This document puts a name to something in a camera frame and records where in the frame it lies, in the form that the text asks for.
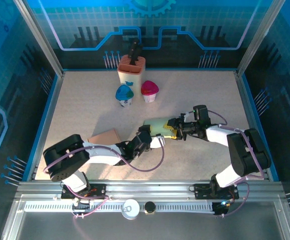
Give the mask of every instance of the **cable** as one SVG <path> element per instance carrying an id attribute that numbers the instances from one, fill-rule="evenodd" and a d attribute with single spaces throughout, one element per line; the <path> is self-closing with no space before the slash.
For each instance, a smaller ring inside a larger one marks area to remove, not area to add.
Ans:
<path id="1" fill-rule="evenodd" d="M 233 215 L 234 213 L 236 213 L 238 210 L 241 209 L 241 207 L 245 204 L 245 202 L 247 201 L 247 198 L 249 197 L 249 194 L 250 194 L 250 185 L 244 181 L 244 182 L 241 182 L 241 183 L 238 183 L 237 185 L 241 185 L 241 184 L 246 184 L 247 185 L 247 194 L 243 200 L 243 202 L 238 206 L 238 208 L 236 208 L 234 211 L 231 211 L 230 213 L 226 213 L 226 214 L 222 214 L 222 215 L 217 215 L 216 217 L 228 217 L 230 215 Z"/>
<path id="2" fill-rule="evenodd" d="M 99 208 L 101 208 L 105 203 L 106 201 L 109 199 L 109 196 L 107 195 L 102 195 L 102 196 L 82 196 L 82 195 L 79 195 L 77 194 L 76 192 L 74 192 L 69 186 L 67 186 L 68 190 L 75 196 L 75 197 L 78 197 L 80 199 L 88 199 L 88 200 L 94 200 L 94 199 L 100 199 L 100 198 L 105 198 L 104 201 L 99 205 L 97 206 L 93 211 L 90 211 L 86 214 L 81 214 L 81 215 L 75 215 L 73 212 L 73 214 L 76 216 L 76 217 L 80 217 L 80 218 L 84 218 L 84 217 L 87 217 L 93 213 L 95 213 Z"/>
<path id="3" fill-rule="evenodd" d="M 51 167 L 55 166 L 59 162 L 63 161 L 64 159 L 66 159 L 70 155 L 73 155 L 75 153 L 78 153 L 78 152 L 83 151 L 83 150 L 88 150 L 88 149 L 106 149 L 106 150 L 109 150 L 109 151 L 115 153 L 125 164 L 130 166 L 132 169 L 135 169 L 136 171 L 139 171 L 139 172 L 148 173 L 148 172 L 156 170 L 163 163 L 163 160 L 164 160 L 164 156 L 165 156 L 164 146 L 163 146 L 162 141 L 161 141 L 160 138 L 158 138 L 158 141 L 159 141 L 159 144 L 161 146 L 161 151 L 162 151 L 161 160 L 157 164 L 157 166 L 155 166 L 155 167 L 153 167 L 151 169 L 147 169 L 147 170 L 138 169 L 137 167 L 134 167 L 133 165 L 131 165 L 127 160 L 125 160 L 125 158 L 120 153 L 118 153 L 116 150 L 114 150 L 114 149 L 112 149 L 112 148 L 110 148 L 108 146 L 96 145 L 96 146 L 81 147 L 81 148 L 75 149 L 73 151 L 70 151 L 69 153 L 66 153 L 65 155 L 61 156 L 60 158 L 56 159 L 51 164 L 49 164 L 47 167 L 45 167 L 44 168 L 44 173 L 47 174 L 48 173 L 48 169 L 50 169 Z"/>
<path id="4" fill-rule="evenodd" d="M 228 191 L 230 193 L 230 195 L 233 197 L 233 203 L 235 203 L 235 196 L 231 191 Z"/>
<path id="5" fill-rule="evenodd" d="M 212 114 L 215 114 L 215 115 L 219 116 L 221 119 L 224 120 L 225 123 L 219 123 L 219 124 L 221 124 L 221 125 L 227 125 L 227 124 L 228 124 L 228 122 L 226 121 L 225 117 L 223 117 L 223 116 L 220 115 L 219 113 L 217 113 L 217 112 L 215 112 L 215 111 L 211 111 L 211 110 L 207 110 L 207 111 L 209 111 L 209 112 L 212 113 Z"/>
<path id="6" fill-rule="evenodd" d="M 211 187 L 209 187 L 209 188 L 201 188 L 201 187 L 199 187 L 199 186 L 194 186 L 194 185 L 190 185 L 189 187 L 188 187 L 188 191 L 190 191 L 190 192 L 192 192 L 192 193 L 195 193 L 196 191 L 197 191 L 197 189 L 198 190 L 210 190 L 211 189 Z"/>
<path id="7" fill-rule="evenodd" d="M 245 176 L 245 178 L 253 177 L 253 178 L 257 178 L 257 179 L 264 179 L 264 172 L 263 172 L 263 170 L 261 168 L 261 165 L 259 164 L 259 161 L 257 161 L 256 155 L 255 155 L 255 153 L 253 151 L 253 148 L 252 148 L 252 146 L 250 144 L 250 141 L 247 138 L 246 134 L 243 131 L 241 131 L 240 129 L 237 129 L 237 128 L 232 128 L 232 127 L 228 127 L 228 126 L 222 126 L 221 124 L 218 127 L 221 128 L 221 129 L 226 129 L 226 130 L 230 130 L 230 131 L 234 131 L 234 132 L 240 133 L 243 136 L 243 138 L 244 138 L 244 140 L 245 140 L 245 142 L 247 144 L 247 147 L 249 149 L 249 152 L 251 154 L 251 157 L 253 158 L 254 163 L 256 164 L 257 169 L 258 169 L 258 171 L 260 172 L 260 175 L 261 175 L 261 176 L 256 176 L 256 175 L 249 174 L 249 175 Z"/>

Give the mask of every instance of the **blue wall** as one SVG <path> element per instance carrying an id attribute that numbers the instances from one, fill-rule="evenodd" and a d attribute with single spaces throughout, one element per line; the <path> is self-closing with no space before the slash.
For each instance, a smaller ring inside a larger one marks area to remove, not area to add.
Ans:
<path id="1" fill-rule="evenodd" d="M 290 191 L 290 0 L 286 0 L 246 70 L 278 177 Z"/>
<path id="2" fill-rule="evenodd" d="M 55 73 L 12 0 L 0 1 L 0 238 Z M 23 162 L 13 166 L 8 157 Z"/>
<path id="3" fill-rule="evenodd" d="M 127 54 L 134 38 L 143 44 L 148 67 L 197 68 L 201 56 L 213 56 L 220 57 L 215 67 L 236 68 L 270 3 L 156 0 L 150 7 L 146 0 L 29 2 L 67 69 L 104 69 L 105 52 Z"/>

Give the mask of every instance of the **gear graphic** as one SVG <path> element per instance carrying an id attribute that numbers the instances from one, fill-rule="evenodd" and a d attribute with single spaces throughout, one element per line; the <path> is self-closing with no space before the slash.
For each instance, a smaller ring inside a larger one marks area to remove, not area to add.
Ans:
<path id="1" fill-rule="evenodd" d="M 159 14 L 170 10 L 176 0 L 125 0 L 125 3 L 131 10 L 134 10 L 135 14 L 140 14 L 142 17 L 158 17 Z"/>
<path id="2" fill-rule="evenodd" d="M 0 20 L 8 24 L 15 15 L 15 5 L 13 0 L 0 0 Z"/>

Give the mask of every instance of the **white container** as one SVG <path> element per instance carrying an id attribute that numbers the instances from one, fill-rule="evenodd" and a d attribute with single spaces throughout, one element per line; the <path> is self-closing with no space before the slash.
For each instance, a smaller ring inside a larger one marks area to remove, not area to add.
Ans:
<path id="1" fill-rule="evenodd" d="M 121 100 L 119 101 L 120 105 L 123 106 L 124 108 L 132 105 L 132 98 L 128 99 L 128 100 Z"/>
<path id="2" fill-rule="evenodd" d="M 118 72 L 120 83 L 128 85 L 132 89 L 136 97 L 139 97 L 142 95 L 141 86 L 142 86 L 143 72 L 144 71 L 142 71 L 138 75 L 125 73 L 125 72 Z"/>
<path id="3" fill-rule="evenodd" d="M 153 95 L 143 95 L 145 103 L 151 103 L 155 101 L 156 93 Z"/>
<path id="4" fill-rule="evenodd" d="M 124 202 L 121 208 L 121 214 L 128 220 L 135 219 L 140 213 L 140 205 L 134 199 L 128 199 Z"/>

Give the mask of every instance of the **cardboard box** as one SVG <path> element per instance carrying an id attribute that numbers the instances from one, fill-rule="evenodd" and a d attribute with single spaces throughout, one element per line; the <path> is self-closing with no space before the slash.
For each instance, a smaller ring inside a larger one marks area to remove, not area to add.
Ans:
<path id="1" fill-rule="evenodd" d="M 120 143 L 121 139 L 116 130 L 113 128 L 96 136 L 92 136 L 88 138 L 87 141 L 92 144 L 113 145 Z"/>

